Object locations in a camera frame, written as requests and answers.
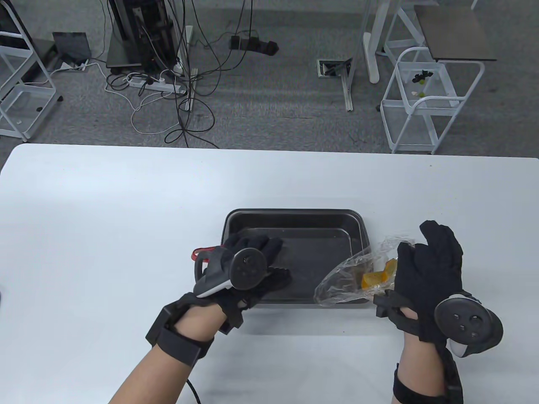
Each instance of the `glove finger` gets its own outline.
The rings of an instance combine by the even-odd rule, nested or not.
[[[439,267],[438,257],[434,250],[424,244],[416,244],[413,261],[418,272],[429,279],[435,278],[440,270],[446,270],[446,268]]]
[[[462,251],[462,247],[460,246],[459,242],[457,241],[457,238],[455,237],[455,234],[453,231],[447,227],[442,226],[444,229],[447,239],[449,241],[449,244],[451,246],[451,251],[453,253],[453,265],[459,268],[459,271],[462,267],[462,256],[464,252]]]
[[[438,258],[439,265],[451,268],[453,266],[453,246],[444,227],[447,226],[440,226],[435,220],[426,220],[419,226],[419,229]]]
[[[262,298],[269,292],[283,289],[292,282],[292,273],[284,268],[269,268],[269,275],[252,292]]]
[[[229,250],[235,254],[240,250],[243,250],[244,248],[247,248],[247,245],[249,244],[249,237],[242,237],[236,243],[234,243],[233,246],[229,248]]]
[[[271,238],[268,240],[266,245],[263,246],[261,251],[264,254],[264,257],[266,257],[266,262],[268,265],[273,264],[273,261],[275,261],[275,258],[277,258],[281,248],[282,239],[279,238]]]
[[[232,233],[231,235],[229,235],[229,238],[227,238],[225,240],[225,242],[223,243],[223,247],[225,247],[226,249],[231,250],[236,245],[238,240],[239,240],[239,234],[238,233]]]
[[[266,245],[268,240],[269,240],[269,237],[266,235],[258,235],[255,237],[249,237],[249,239],[247,240],[246,247],[256,248],[257,250],[262,251],[262,248]]]
[[[417,269],[414,264],[414,248],[406,242],[401,242],[397,247],[397,273],[395,274],[395,291],[407,284],[407,280],[417,277]]]

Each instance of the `white shelf rack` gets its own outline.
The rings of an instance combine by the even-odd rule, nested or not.
[[[0,31],[0,36],[19,38],[28,49],[0,46],[0,136],[28,141],[59,98],[56,86],[40,60],[32,41],[9,4],[6,9],[19,33]],[[38,64],[50,87],[25,84],[22,77]]]
[[[414,60],[429,54],[427,47],[411,47],[402,52],[396,61],[380,112],[385,134],[392,153],[396,151],[426,151],[434,154],[462,107],[476,88],[485,71],[485,65],[475,60],[440,60],[438,62],[404,62],[402,58],[415,52]],[[448,64],[473,64],[479,72],[465,95],[459,96],[447,72]],[[414,83],[416,74],[432,72],[424,83]],[[397,82],[400,99],[389,99],[394,82]],[[433,116],[450,117],[440,135],[436,131]]]

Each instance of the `forearm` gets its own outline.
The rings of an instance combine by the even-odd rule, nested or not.
[[[402,310],[407,317],[416,317],[411,310]],[[415,335],[404,333],[404,349],[397,377],[410,390],[431,397],[445,394],[444,367],[434,344],[421,342]],[[393,397],[392,404],[398,403]]]
[[[192,307],[176,324],[176,330],[185,337],[209,341],[225,320],[217,305]],[[156,345],[133,369],[109,404],[174,404],[191,370]]]

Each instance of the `gray carpet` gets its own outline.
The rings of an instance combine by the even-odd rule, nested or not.
[[[31,35],[51,39],[52,31],[85,31],[94,54],[101,52],[103,15],[99,0],[17,0],[14,4]],[[198,14],[209,39],[235,28],[241,0],[196,4],[200,4]],[[223,74],[215,93],[202,98],[216,117],[214,128],[202,136],[221,148],[389,152],[382,120],[375,110],[392,71],[389,61],[378,58],[378,85],[368,83],[365,69],[359,67],[353,87],[353,112],[344,108],[340,82],[319,79],[315,73],[318,57],[351,56],[361,12],[362,5],[356,0],[255,2],[253,28],[262,40],[277,42],[280,50],[273,57],[248,53],[238,68]],[[533,116],[539,106],[539,43],[534,38],[539,3],[480,0],[476,14],[499,61],[487,64],[485,76],[439,153],[537,157],[539,136]],[[194,22],[191,12],[188,21]],[[110,21],[106,27],[108,47]],[[244,18],[241,28],[247,27],[248,18]],[[216,44],[215,50],[223,60],[228,54],[226,39]],[[239,57],[241,53],[235,52],[227,66],[235,65]],[[211,52],[200,44],[191,49],[190,58],[201,70],[216,67]],[[164,144],[164,135],[137,134],[129,123],[127,102],[103,91],[104,80],[96,66],[85,73],[62,72],[53,78],[64,101],[40,127],[33,142],[185,147],[183,141]],[[464,85],[468,79],[468,74],[462,74],[455,86]],[[216,74],[205,78],[198,91],[211,90],[216,80]],[[138,103],[135,89],[123,93]],[[174,101],[162,100],[144,107],[134,121],[142,131],[163,130],[176,121]],[[190,128],[203,129],[209,123],[209,112],[195,104]],[[0,164],[19,143],[13,138],[0,139]],[[189,143],[191,147],[209,147],[193,138]]]

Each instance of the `dark gray tabletop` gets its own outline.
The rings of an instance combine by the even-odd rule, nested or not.
[[[414,9],[434,60],[496,60],[470,7],[416,5]]]

